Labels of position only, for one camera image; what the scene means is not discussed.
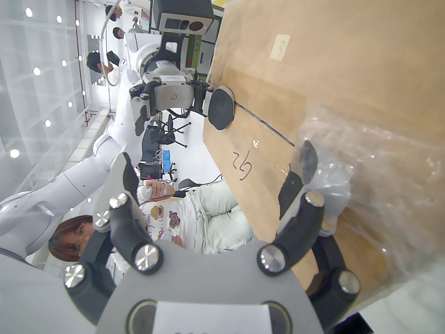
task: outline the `white sticker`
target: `white sticker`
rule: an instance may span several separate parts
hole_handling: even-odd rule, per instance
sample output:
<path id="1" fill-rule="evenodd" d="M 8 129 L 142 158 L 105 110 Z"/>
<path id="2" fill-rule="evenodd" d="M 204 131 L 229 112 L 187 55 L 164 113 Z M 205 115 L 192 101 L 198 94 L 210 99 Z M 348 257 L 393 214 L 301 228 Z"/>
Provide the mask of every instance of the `white sticker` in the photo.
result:
<path id="1" fill-rule="evenodd" d="M 153 334 L 272 334 L 267 305 L 158 302 Z"/>
<path id="2" fill-rule="evenodd" d="M 162 81 L 186 81 L 182 75 L 159 75 Z"/>
<path id="3" fill-rule="evenodd" d="M 272 47 L 272 52 L 270 53 L 270 58 L 272 60 L 283 60 L 290 38 L 291 36 L 288 34 L 277 34 L 274 46 Z"/>

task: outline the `ceiling light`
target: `ceiling light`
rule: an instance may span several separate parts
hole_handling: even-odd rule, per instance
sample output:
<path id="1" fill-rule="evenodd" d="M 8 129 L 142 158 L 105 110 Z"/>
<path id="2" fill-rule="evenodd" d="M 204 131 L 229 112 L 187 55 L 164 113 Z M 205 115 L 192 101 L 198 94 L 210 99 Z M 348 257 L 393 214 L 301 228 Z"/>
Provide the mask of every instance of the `ceiling light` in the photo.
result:
<path id="1" fill-rule="evenodd" d="M 20 155 L 20 152 L 17 149 L 12 149 L 9 152 L 9 155 L 11 156 L 11 158 L 17 158 Z"/>

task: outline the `black hair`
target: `black hair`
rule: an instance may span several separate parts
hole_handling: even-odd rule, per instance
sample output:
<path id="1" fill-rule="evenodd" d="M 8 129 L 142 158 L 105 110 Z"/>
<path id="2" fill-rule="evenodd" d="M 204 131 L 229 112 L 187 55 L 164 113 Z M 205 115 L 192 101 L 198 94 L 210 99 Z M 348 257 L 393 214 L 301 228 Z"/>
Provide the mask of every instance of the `black hair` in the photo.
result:
<path id="1" fill-rule="evenodd" d="M 100 69 L 97 67 L 97 64 L 100 64 L 99 52 L 91 52 L 90 54 L 88 54 L 86 58 L 87 67 L 90 70 L 95 71 L 96 73 L 102 73 L 102 71 L 100 71 Z"/>
<path id="2" fill-rule="evenodd" d="M 122 38 L 119 37 L 119 35 L 118 35 L 119 30 L 122 30 L 122 29 L 119 28 L 119 27 L 115 27 L 115 28 L 113 28 L 113 35 L 114 35 L 117 39 L 122 39 Z"/>
<path id="3" fill-rule="evenodd" d="M 107 7 L 105 7 L 105 16 L 108 15 L 108 13 L 110 12 L 110 10 L 111 10 L 112 7 L 113 7 L 113 5 L 108 5 Z M 116 19 L 117 19 L 116 14 L 115 14 L 115 13 L 111 14 L 111 16 L 110 16 L 110 20 L 112 20 L 112 21 L 116 21 Z"/>

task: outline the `light pants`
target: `light pants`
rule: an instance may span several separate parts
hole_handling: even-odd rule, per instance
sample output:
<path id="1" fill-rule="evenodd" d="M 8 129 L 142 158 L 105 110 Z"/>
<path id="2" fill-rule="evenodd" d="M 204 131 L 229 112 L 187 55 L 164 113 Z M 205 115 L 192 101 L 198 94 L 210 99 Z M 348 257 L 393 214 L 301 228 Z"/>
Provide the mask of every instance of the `light pants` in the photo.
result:
<path id="1" fill-rule="evenodd" d="M 196 212 L 194 251 L 197 253 L 233 251 L 255 236 L 226 181 L 200 186 L 186 197 Z"/>

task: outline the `cardboard box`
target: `cardboard box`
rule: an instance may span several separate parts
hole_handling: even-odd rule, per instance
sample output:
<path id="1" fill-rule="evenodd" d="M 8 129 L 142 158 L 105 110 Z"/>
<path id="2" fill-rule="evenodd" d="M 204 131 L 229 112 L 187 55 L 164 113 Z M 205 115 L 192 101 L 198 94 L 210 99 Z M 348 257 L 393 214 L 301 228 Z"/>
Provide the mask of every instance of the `cardboard box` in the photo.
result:
<path id="1" fill-rule="evenodd" d="M 405 149 L 394 143 L 397 168 L 416 187 L 430 187 L 416 176 L 428 159 L 416 142 L 434 149 L 435 164 L 443 162 L 444 11 L 445 0 L 240 0 L 225 9 L 210 84 L 230 88 L 241 106 L 228 129 L 218 132 L 207 123 L 204 142 L 260 239 L 275 236 L 277 196 L 308 98 L 346 122 L 403 137 L 407 147 L 414 144 Z M 341 144 L 337 149 L 344 150 Z M 251 164 L 247 176 L 249 167 L 242 171 L 238 162 Z M 397 180 L 383 182 L 391 187 Z M 445 190 L 442 173 L 434 189 Z M 414 272 L 444 245 L 437 227 L 443 226 L 442 210 L 428 215 L 422 210 L 417 205 L 407 211 L 409 219 L 399 218 L 409 229 L 420 223 L 423 232 L 431 231 L 432 249 L 413 262 Z M 385 226 L 377 234 L 392 232 Z M 405 279 L 369 236 L 352 232 L 344 219 L 335 238 L 361 281 L 359 302 Z M 294 268 L 304 288 L 316 272 L 311 254 Z"/>

